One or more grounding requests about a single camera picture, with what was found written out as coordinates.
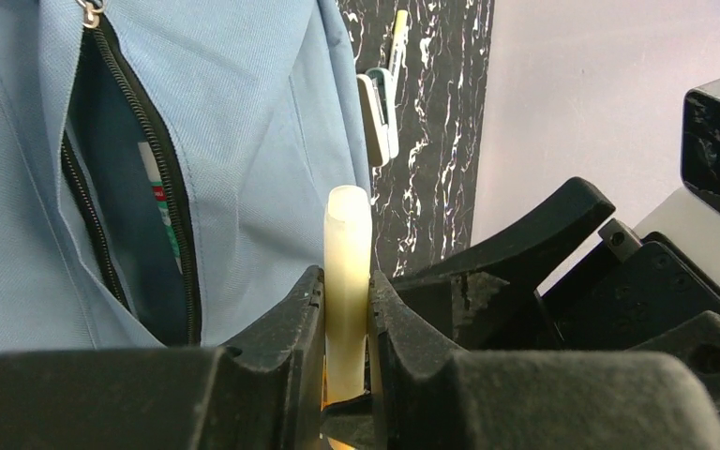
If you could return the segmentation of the green white glue stick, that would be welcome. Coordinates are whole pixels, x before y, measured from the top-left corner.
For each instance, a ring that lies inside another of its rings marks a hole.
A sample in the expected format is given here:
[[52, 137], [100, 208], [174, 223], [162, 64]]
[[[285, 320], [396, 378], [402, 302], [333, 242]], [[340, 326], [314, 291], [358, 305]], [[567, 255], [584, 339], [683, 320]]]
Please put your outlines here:
[[171, 219], [169, 205], [168, 205], [168, 199], [167, 199], [167, 195], [164, 192], [164, 187], [163, 187], [161, 175], [160, 175], [160, 172], [158, 169], [158, 164], [154, 157], [152, 148], [148, 142], [139, 142], [137, 144], [137, 146], [138, 146], [141, 158], [142, 158], [142, 164], [144, 166], [148, 181], [153, 190], [153, 194], [154, 194], [154, 197], [156, 200], [157, 210], [159, 211], [159, 213], [161, 215], [161, 220], [164, 225], [165, 232], [167, 234], [169, 243], [172, 248], [172, 255], [175, 258], [176, 265], [178, 267], [178, 271], [180, 273], [183, 273], [181, 257], [180, 257], [180, 247], [179, 247], [178, 240], [177, 240], [174, 230], [173, 230], [172, 219]]

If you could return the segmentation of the light green eraser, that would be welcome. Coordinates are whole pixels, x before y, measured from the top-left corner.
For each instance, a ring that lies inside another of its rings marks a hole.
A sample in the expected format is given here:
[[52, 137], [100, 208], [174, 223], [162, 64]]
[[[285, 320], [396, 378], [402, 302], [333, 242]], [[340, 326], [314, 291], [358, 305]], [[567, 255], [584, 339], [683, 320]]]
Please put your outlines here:
[[383, 167], [399, 153], [398, 118], [392, 73], [373, 67], [356, 75], [365, 132], [367, 160], [371, 167]]

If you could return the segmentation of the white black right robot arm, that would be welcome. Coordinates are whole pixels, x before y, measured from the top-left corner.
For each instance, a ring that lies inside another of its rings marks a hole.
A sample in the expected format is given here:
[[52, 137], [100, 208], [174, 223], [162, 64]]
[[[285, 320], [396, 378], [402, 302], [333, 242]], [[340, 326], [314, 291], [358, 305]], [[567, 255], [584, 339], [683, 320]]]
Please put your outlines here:
[[397, 277], [400, 298], [469, 350], [652, 350], [720, 412], [720, 79], [688, 91], [682, 185], [635, 228], [574, 177], [486, 241]]

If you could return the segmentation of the yellow highlighter pen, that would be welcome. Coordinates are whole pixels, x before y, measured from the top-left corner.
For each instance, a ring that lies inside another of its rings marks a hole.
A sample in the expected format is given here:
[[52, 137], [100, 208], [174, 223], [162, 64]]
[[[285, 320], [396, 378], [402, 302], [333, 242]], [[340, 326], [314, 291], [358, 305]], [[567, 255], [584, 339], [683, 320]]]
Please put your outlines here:
[[324, 214], [325, 404], [365, 392], [372, 216], [365, 190], [333, 188]]

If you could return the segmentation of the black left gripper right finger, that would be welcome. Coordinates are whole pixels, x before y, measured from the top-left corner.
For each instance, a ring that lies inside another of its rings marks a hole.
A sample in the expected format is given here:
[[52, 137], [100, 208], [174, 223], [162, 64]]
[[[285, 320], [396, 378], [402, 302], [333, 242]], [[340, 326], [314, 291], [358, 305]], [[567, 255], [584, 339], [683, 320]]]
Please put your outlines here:
[[369, 288], [378, 449], [720, 449], [720, 416], [661, 352], [467, 351]]

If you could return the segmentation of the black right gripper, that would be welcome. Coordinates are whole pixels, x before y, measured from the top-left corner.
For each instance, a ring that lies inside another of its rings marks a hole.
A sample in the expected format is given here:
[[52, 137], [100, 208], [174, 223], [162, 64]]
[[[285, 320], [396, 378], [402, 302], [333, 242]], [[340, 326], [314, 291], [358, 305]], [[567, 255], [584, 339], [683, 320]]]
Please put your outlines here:
[[538, 286], [615, 211], [573, 177], [503, 231], [393, 279], [400, 298], [468, 350], [653, 351], [681, 359], [720, 413], [720, 287], [660, 232], [612, 219], [545, 294]]

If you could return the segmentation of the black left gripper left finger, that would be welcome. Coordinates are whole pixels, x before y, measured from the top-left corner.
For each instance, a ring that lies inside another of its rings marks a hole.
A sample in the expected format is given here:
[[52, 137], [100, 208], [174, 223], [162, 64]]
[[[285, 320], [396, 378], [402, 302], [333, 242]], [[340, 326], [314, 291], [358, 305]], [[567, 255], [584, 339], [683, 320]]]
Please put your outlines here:
[[316, 449], [323, 272], [211, 348], [0, 354], [0, 449]]

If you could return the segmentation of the blue student backpack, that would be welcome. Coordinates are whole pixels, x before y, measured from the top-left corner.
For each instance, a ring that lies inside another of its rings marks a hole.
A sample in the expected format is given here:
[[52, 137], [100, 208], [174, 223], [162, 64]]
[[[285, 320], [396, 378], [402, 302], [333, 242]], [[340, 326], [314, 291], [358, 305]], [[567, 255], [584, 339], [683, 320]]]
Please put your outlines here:
[[342, 185], [369, 168], [335, 2], [0, 1], [0, 353], [224, 343], [322, 262]]

